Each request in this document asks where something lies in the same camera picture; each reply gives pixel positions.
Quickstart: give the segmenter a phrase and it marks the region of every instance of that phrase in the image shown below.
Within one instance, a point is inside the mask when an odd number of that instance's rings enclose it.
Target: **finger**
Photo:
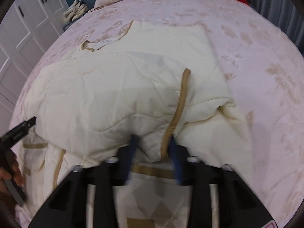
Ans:
[[[17,172],[19,170],[19,163],[17,162],[17,160],[14,160],[14,162],[12,163],[12,170],[14,172]]]
[[[3,182],[2,179],[0,180],[0,192],[2,192],[2,193],[8,193],[9,192],[7,190],[7,188],[5,187],[4,182]]]
[[[0,168],[0,178],[3,178],[3,179],[12,179],[12,175],[1,167]]]
[[[18,170],[15,174],[14,174],[14,177],[13,177],[14,181],[16,182],[16,184],[18,186],[21,186],[23,185],[23,177],[22,177],[22,174],[21,174],[21,171]]]

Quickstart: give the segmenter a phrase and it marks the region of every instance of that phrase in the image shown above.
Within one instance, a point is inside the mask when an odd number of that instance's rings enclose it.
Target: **floral pattern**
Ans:
[[[124,0],[87,13],[41,58],[18,99],[11,127],[39,71],[83,41],[113,38],[131,21],[201,25],[251,127],[251,187],[284,227],[304,198],[304,59],[281,30],[235,0]]]

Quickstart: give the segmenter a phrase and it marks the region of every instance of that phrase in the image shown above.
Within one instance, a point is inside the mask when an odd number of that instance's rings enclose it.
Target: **cream quilt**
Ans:
[[[132,133],[142,138],[141,150],[134,181],[116,191],[120,227],[134,219],[185,226],[188,188],[175,185],[167,162],[172,134],[206,163],[232,164],[247,182],[252,178],[247,121],[200,25],[134,21],[121,37],[83,42],[41,70],[22,116],[37,117],[22,149],[31,216],[73,165],[115,155]]]

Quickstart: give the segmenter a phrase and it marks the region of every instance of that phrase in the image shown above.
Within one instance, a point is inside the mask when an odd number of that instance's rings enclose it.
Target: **white wardrobe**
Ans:
[[[0,135],[30,72],[63,33],[65,0],[16,0],[0,24]]]

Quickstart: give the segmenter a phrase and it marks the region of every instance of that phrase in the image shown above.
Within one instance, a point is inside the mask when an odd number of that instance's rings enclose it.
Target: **beige piping trim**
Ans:
[[[42,168],[43,168],[43,166],[44,166],[44,163],[45,163],[45,159],[43,160],[41,166],[39,167],[38,172],[42,170]]]
[[[154,228],[154,222],[149,219],[127,218],[128,228]]]
[[[31,175],[31,170],[26,165],[24,166],[24,173],[28,176]]]
[[[143,166],[143,165],[139,165],[139,164],[133,165],[132,172],[138,173],[138,174],[143,174],[143,175],[148,175],[148,176],[174,179],[173,171],[171,171],[171,170],[151,168],[151,167],[147,167],[147,166]]]
[[[91,47],[84,47],[84,44],[85,43],[93,43],[93,42],[90,42],[90,41],[88,41],[88,40],[86,40],[86,41],[84,41],[82,44],[81,44],[81,47],[80,47],[80,49],[81,50],[90,50],[90,51],[92,51],[92,52],[94,52],[95,50],[93,49],[93,48],[91,48]]]
[[[40,144],[23,144],[22,146],[23,146],[23,148],[26,148],[26,149],[41,149],[41,148],[46,148],[46,147],[48,147],[48,146],[47,146],[47,143],[40,143]]]
[[[26,169],[27,166],[24,165],[22,169],[22,177],[23,177],[23,188],[26,189]]]
[[[187,69],[187,68],[183,72],[177,108],[176,108],[175,114],[173,116],[173,119],[163,137],[163,142],[162,142],[162,146],[161,146],[161,159],[162,160],[168,158],[168,144],[169,144],[170,138],[172,137],[172,133],[175,130],[175,128],[181,118],[181,114],[183,113],[183,110],[184,110],[184,107],[186,104],[187,91],[188,91],[188,79],[189,79],[190,73],[191,73],[191,70]]]
[[[134,22],[134,21],[131,21],[131,23],[130,23],[130,25],[129,25],[129,28],[127,29],[127,31],[126,31],[119,39],[117,39],[117,41],[120,40],[123,36],[125,36],[125,35],[129,32],[129,30],[130,30],[130,28],[131,28],[133,22]],[[99,43],[99,42],[101,42],[101,41],[91,42],[91,41],[85,40],[85,41],[81,44],[80,49],[81,49],[81,50],[84,50],[84,49],[85,49],[85,50],[90,50],[90,51],[92,51],[92,52],[94,52],[94,51],[96,51],[96,50],[100,50],[101,48],[105,47],[106,45],[103,45],[103,46],[101,46],[101,47],[99,47],[98,49],[95,50],[95,49],[93,49],[93,48],[91,48],[91,47],[84,47],[84,44],[85,44],[85,43],[91,43],[91,44],[93,44],[93,43]]]
[[[65,155],[65,152],[66,151],[64,149],[61,150],[61,153],[60,153],[60,156],[59,156],[59,161],[58,161],[58,164],[57,164],[55,172],[54,172],[53,191],[57,188],[58,175],[59,175],[59,172],[60,172],[60,169],[61,169],[61,166],[62,166],[63,157]]]

